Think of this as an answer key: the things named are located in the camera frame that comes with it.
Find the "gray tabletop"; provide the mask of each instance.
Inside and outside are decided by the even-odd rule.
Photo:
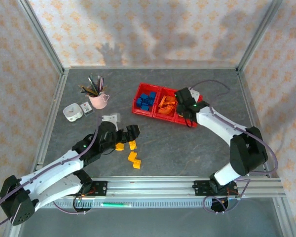
[[[102,110],[69,122],[63,109],[72,103],[82,104],[88,98],[79,91],[79,84],[88,84],[88,75],[103,75],[110,95]],[[59,158],[79,140],[96,128],[96,117],[120,113],[119,128],[131,124],[140,127],[136,139],[141,169],[128,161],[130,148],[114,151],[85,167],[90,176],[113,175],[198,175],[208,177],[229,162],[229,146],[205,127],[184,125],[148,118],[132,113],[132,102],[140,82],[181,89],[205,79],[216,79],[231,88],[231,92],[213,104],[214,108],[232,121],[250,126],[249,116],[235,70],[199,69],[70,69],[44,164]],[[211,101],[225,90],[209,82],[197,88],[205,101]]]

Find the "pink cup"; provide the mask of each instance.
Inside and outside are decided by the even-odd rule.
[[[110,97],[109,95],[106,95],[104,92],[101,92],[99,96],[89,97],[89,99],[92,106],[95,109],[100,110],[100,109],[103,109],[108,104],[109,97]]]

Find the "gray work surface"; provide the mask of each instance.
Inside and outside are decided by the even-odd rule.
[[[96,209],[68,215],[43,208],[19,237],[281,237],[271,198],[243,199],[224,215],[200,208]]]
[[[88,76],[103,75],[108,105],[102,110],[69,122],[63,109],[72,104],[88,101],[80,93],[79,84],[89,85]],[[88,165],[90,176],[115,175],[197,175],[208,177],[229,162],[229,146],[205,127],[188,128],[185,125],[149,118],[132,113],[132,103],[140,82],[173,89],[189,87],[201,80],[219,80],[231,89],[219,98],[213,107],[230,120],[250,126],[250,120],[235,70],[200,69],[70,69],[52,131],[44,165],[61,157],[72,146],[96,128],[97,117],[120,113],[119,128],[137,124],[141,134],[136,139],[141,169],[134,169],[128,161],[130,148],[125,144],[122,152],[114,151]],[[226,89],[220,84],[207,82],[195,88],[204,100],[211,102]]]

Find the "wall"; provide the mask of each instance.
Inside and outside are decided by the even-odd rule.
[[[17,1],[0,0],[0,190],[30,172],[58,77]]]
[[[235,68],[271,0],[29,0],[64,67]]]
[[[296,221],[296,0],[285,1],[245,68],[251,107],[276,152]]]

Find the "blue block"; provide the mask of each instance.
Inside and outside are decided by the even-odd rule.
[[[154,98],[151,98],[151,97],[150,97],[149,104],[150,104],[150,105],[153,105],[153,102],[154,102]]]
[[[138,107],[141,107],[142,106],[142,103],[143,103],[143,99],[142,98],[138,98],[137,101],[136,101],[136,105]]]
[[[142,110],[147,110],[147,111],[149,111],[149,106],[143,105],[143,106],[142,106]]]
[[[148,96],[147,96],[145,93],[143,93],[143,94],[140,96],[140,98],[142,98],[143,100],[147,100],[147,99],[148,99]]]
[[[149,99],[144,99],[144,100],[143,100],[143,104],[150,105],[150,100],[149,100]]]
[[[150,92],[149,97],[155,99],[155,97],[156,97],[156,92],[154,92],[154,91]]]

